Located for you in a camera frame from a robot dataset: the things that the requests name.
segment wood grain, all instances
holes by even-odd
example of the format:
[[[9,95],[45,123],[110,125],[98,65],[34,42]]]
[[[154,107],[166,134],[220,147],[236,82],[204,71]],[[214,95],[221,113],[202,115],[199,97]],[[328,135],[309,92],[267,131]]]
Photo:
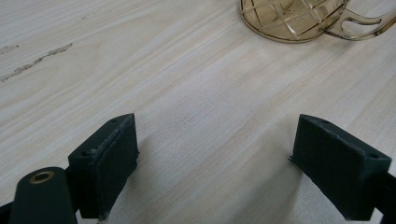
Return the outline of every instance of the wood grain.
[[[288,161],[298,116],[396,159],[396,28],[281,44],[250,31],[238,3],[0,1],[0,204],[135,112],[138,168],[107,223],[345,223]],[[350,4],[369,16],[392,7]]]

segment brass insert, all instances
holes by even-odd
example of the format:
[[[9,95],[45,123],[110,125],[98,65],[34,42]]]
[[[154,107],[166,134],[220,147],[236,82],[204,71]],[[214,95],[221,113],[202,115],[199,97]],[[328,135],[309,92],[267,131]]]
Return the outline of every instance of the brass insert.
[[[54,176],[54,173],[52,171],[43,171],[40,172],[32,178],[30,178],[30,183],[31,184],[41,184],[46,182],[47,180],[51,179]]]

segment black clamp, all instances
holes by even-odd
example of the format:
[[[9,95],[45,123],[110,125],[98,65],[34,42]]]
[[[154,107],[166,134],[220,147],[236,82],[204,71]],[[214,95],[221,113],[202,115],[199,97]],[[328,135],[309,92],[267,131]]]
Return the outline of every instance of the black clamp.
[[[391,158],[327,120],[301,115],[290,160],[329,198],[346,220],[396,223],[396,178]]]
[[[77,223],[105,220],[136,169],[134,114],[105,123],[68,157],[69,167],[47,167],[18,183],[15,200],[0,208],[0,223]]]

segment screw hole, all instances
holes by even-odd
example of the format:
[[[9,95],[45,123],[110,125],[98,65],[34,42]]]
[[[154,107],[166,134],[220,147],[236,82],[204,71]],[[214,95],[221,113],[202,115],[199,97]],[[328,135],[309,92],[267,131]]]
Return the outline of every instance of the screw hole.
[[[83,151],[83,152],[81,152],[81,155],[89,156],[89,155],[91,155],[91,152],[90,151]]]
[[[43,182],[46,182],[47,180],[51,179],[54,176],[54,173],[52,171],[44,171],[39,174],[36,174],[30,178],[30,183],[31,184],[41,184]]]
[[[373,154],[373,153],[369,154],[369,157],[370,157],[370,158],[373,158],[373,159],[378,159],[378,156],[375,155],[375,154]]]

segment light wood grain surface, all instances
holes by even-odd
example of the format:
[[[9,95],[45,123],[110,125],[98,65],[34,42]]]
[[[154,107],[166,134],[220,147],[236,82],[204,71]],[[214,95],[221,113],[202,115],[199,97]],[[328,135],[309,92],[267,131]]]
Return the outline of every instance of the light wood grain surface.
[[[238,4],[0,1],[0,204],[24,175],[67,167],[104,122],[134,112],[138,167],[107,223],[345,223],[288,161],[298,117],[396,159],[396,28],[281,44],[250,31]]]

